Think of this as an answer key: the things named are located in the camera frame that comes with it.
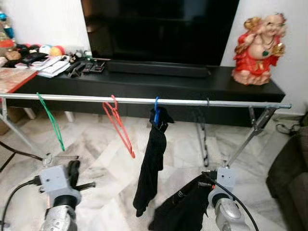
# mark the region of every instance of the blue hanger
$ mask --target blue hanger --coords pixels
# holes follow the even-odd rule
[[[155,99],[155,105],[154,105],[154,110],[155,110],[155,117],[154,117],[154,123],[156,125],[158,125],[158,122],[159,122],[159,113],[160,113],[160,109],[158,109],[157,105],[157,101],[158,101],[159,97],[157,96],[156,99]]]

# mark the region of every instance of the clothes rack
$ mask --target clothes rack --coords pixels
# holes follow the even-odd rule
[[[44,95],[41,97],[44,100],[53,101],[69,101],[69,102],[98,102],[98,103],[113,103],[114,99],[111,97],[95,97],[95,96],[75,96],[75,95]],[[14,131],[23,140],[36,155],[42,156],[43,151],[41,151],[32,141],[26,136],[13,122],[7,118],[7,105],[6,99],[15,100],[39,100],[36,94],[12,94],[12,93],[1,93],[1,105],[2,114],[0,114],[0,119]],[[132,104],[153,104],[155,103],[155,98],[153,99],[139,99],[139,98],[116,98],[118,103],[132,103]],[[252,128],[246,136],[246,139],[239,145],[235,153],[231,155],[229,160],[225,163],[225,166],[230,166],[236,157],[242,152],[249,141],[257,134],[259,134],[263,127],[270,120],[272,115],[278,109],[290,109],[292,107],[289,103],[261,103],[261,102],[238,102],[238,101],[212,101],[212,100],[173,100],[173,99],[158,99],[157,103],[159,105],[183,105],[183,106],[205,106],[205,107],[246,107],[249,109],[249,114],[251,118]],[[264,108],[261,116],[256,120],[254,115],[254,108]]]

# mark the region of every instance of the soundbar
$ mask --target soundbar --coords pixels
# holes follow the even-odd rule
[[[203,78],[210,75],[205,65],[109,60],[109,72]]]

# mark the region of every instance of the red hanger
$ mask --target red hanger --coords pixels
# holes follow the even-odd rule
[[[123,126],[123,123],[121,121],[121,117],[117,111],[117,101],[116,101],[116,98],[114,97],[114,95],[111,95],[111,97],[114,99],[114,103],[115,103],[115,107],[112,107],[109,103],[105,103],[103,102],[103,109],[105,110],[110,122],[114,125],[118,135],[120,136],[121,140],[123,141],[123,143],[125,144],[127,150],[129,151],[130,155],[132,158],[135,158],[135,153],[133,152],[132,150],[132,146],[131,146],[131,143],[130,143],[130,140],[129,140],[129,137],[126,133],[126,130]],[[116,122],[117,124],[120,126],[120,128],[122,128],[122,131],[125,135],[125,138],[126,140],[123,138],[122,134],[120,133],[114,119],[111,117],[111,115],[109,114],[109,111],[108,111],[108,108],[106,107],[106,105],[110,108],[111,112],[112,112],[112,115],[114,116],[114,118],[116,119]]]

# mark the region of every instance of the figurine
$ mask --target figurine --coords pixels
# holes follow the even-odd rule
[[[286,32],[285,21],[282,13],[246,20],[244,27],[248,31],[239,37],[235,48],[236,67],[232,72],[235,81],[245,85],[270,81],[269,66],[276,66],[284,54],[285,45],[280,43],[280,38]]]

